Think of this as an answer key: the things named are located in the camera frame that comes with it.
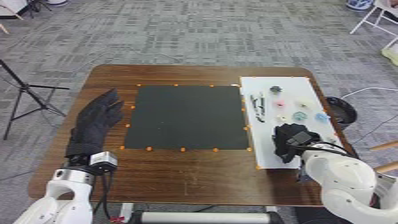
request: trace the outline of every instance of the cable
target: cable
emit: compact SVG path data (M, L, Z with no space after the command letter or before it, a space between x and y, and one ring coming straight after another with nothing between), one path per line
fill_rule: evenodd
M200 210L196 210L194 212L203 212L205 210L212 209L218 205L210 205L209 207L202 208Z
M8 82L10 83L10 85L13 85L17 88L20 88L19 86L17 86L17 84L6 79L6 77L0 75L0 79L4 80L4 82Z
M340 148L340 149L345 150L345 148L344 148L340 145L333 144L331 142L317 142L317 143L321 143L321 144L328 144L328 145L331 145L333 147L337 147L337 148Z
M354 91L353 93L349 93L345 96L342 96L342 99L345 99L349 96L353 96L354 94L361 93L365 90L370 90L370 89L381 89L381 90L390 90L390 91L398 92L398 89L392 89L392 88L385 88L385 87L367 87L367 88L360 89L358 91Z
M50 120L49 120L49 117L45 116L45 112L43 112L43 110L42 110L42 116L43 116L43 118L45 118L45 120L47 120L49 125L50 125L54 128L59 128L59 126L52 124L52 122L50 122Z
M104 205L104 212L106 212L106 215L107 215L107 218L109 218L109 220L111 220L111 214L109 214L109 191L111 191L111 186L113 186L113 182L114 182L114 172L111 172L111 178L109 178L109 184L107 184L107 176L106 176L106 174L104 174L104 176L102 176L102 180L104 180L104 197L102 197L102 199L100 199L100 201L98 201L98 204L97 204L97 208L95 208L95 214L97 214L97 212L98 212L98 209L100 209L100 206Z
M322 149L322 148L315 148L315 147L308 147L308 146L290 146L292 148L296 148L297 150L301 150L301 151L324 151L324 152L331 152L331 153L335 153L335 154L338 154L338 155L342 155L342 156L349 156L349 157L354 157L351 154L349 154L349 152L347 153L344 153L344 152L340 152L340 151L335 151L335 150L331 150L331 149Z
M390 121L393 121L395 120L395 118L398 117L398 114L395 115L395 117L392 117L379 125L377 125L377 127L374 128L374 130L367 133L367 135L360 138L360 140L353 143L353 145L356 145L361 141L363 141L363 139L369 137L369 135L377 131L377 129L383 127L383 125L386 124L386 123L390 123Z
M31 174L34 171L36 171L36 170L31 170L31 171L27 171L27 172L24 172L24 173L20 173L20 174L17 174L17 175L13 175L13 176L10 176L10 177L3 178L3 179L0 179L0 181L6 181L6 180L10 180L10 179L13 179L13 178L20 177L22 175Z
M104 186L107 186L107 178L104 175ZM107 215L107 218L111 220L111 215L109 215L109 191L111 191L111 186L113 186L113 180L114 180L114 172L111 172L111 176L109 176L109 188L107 188L107 194L106 194L106 198L104 198L104 212Z

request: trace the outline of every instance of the black tripod leg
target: black tripod leg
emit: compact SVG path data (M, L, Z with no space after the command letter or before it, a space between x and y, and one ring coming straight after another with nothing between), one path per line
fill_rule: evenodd
M4 133L4 140L8 140L8 137L10 137L10 130L11 130L11 125L13 125L13 121L15 121L15 115L17 115L20 100L22 100L22 93L24 93L24 91L20 91L19 97L17 97L17 105L15 105L15 109L13 109L13 113L11 113L11 117L10 117L10 124L8 124L6 133Z
M47 7L49 11L54 11L47 5L47 3L40 0L42 5Z

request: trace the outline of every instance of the carpet floor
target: carpet floor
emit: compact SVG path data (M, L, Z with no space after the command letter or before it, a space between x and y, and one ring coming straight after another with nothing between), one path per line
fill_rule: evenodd
M299 66L315 73L326 95L337 97L372 86L398 86L398 69L381 55L393 36L369 25L349 34L365 12L351 11L344 0L70 0L52 9L43 8L34 19L27 13L26 21L3 20L11 34L0 33L0 57L27 82L72 88L58 91L52 101L65 112L100 64ZM390 22L383 24L397 30ZM11 81L8 73L0 74ZM0 80L3 130L17 94ZM345 134L372 166L398 159L395 149L370 151L398 139L397 99L397 92L385 90L347 97L360 120ZM20 112L34 106L24 99ZM4 224L33 203L29 181L61 124L63 117L36 113L15 123L10 140L0 140ZM152 211L203 207L138 206ZM210 211L264 212L264 207L216 207ZM296 223L287 208L283 216Z

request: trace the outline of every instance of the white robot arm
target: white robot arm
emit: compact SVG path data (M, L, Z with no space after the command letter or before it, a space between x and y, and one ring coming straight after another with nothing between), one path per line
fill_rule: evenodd
M335 215L354 224L397 224L397 178L376 173L344 148L322 142L305 125L276 127L274 142L285 163L297 155L303 157L305 171L322 186L322 203Z
M70 224L93 222L93 208L90 195L95 176L72 169L59 169L47 184L47 195L36 201L15 224ZM59 200L66 193L74 193L74 200Z
M340 151L326 144L312 147ZM331 152L306 151L303 160L308 175L322 185L322 203L335 215L354 224L397 224L397 178L377 174L361 160ZM381 209L372 207L377 198Z

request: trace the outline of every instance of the white paper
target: white paper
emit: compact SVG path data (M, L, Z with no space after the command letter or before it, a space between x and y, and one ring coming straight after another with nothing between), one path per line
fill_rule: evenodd
M342 146L340 138L337 137L331 121L322 122L315 116L324 113L324 107L319 96L313 90L310 79L306 77L242 77L241 92L246 99L246 109L249 116L249 126L253 135L253 147L257 152L258 167L262 169L297 169L301 166L301 158L296 157L294 161L285 164L280 156L276 155L276 145L273 141L274 128L285 123L303 124L312 132L317 132L322 139ZM271 87L280 86L283 92L274 94ZM265 123L258 121L257 112L253 107L251 95L265 97ZM283 100L285 106L276 105L276 101ZM294 120L294 113L305 112L308 119L305 121Z

